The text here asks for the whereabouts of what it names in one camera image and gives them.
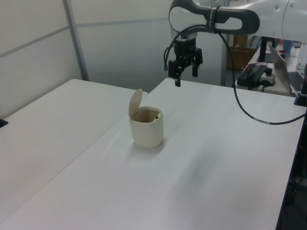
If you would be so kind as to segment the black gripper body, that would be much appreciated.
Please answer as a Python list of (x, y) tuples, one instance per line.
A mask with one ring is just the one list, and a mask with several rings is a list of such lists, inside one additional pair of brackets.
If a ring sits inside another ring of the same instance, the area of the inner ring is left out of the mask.
[(195, 57), (196, 39), (176, 41), (174, 51), (179, 63), (190, 63)]

